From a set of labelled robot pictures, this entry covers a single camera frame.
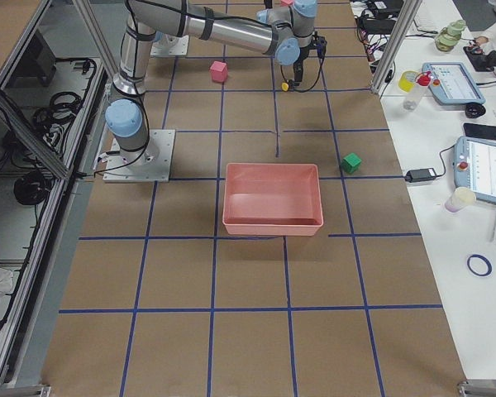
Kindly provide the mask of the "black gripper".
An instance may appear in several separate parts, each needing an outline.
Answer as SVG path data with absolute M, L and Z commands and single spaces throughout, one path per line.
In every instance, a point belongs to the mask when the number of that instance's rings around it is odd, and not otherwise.
M 310 52 L 314 50 L 320 60 L 324 60 L 327 52 L 327 40 L 325 36 L 320 36 L 313 32 L 305 37 L 298 37 L 299 57 L 293 63 L 293 85 L 299 86 L 303 81 L 303 62 L 309 57 Z

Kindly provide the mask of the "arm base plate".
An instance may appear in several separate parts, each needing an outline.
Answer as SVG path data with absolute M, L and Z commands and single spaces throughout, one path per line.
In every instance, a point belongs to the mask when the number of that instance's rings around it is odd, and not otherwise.
M 115 138 L 111 151 L 117 154 L 107 159 L 108 171 L 103 173 L 107 183 L 168 182 L 174 149 L 175 130 L 152 129 L 145 153 L 121 151 Z
M 157 32 L 150 56 L 153 58 L 166 58 L 175 56 L 186 56 L 188 53 L 189 36 L 170 36 Z

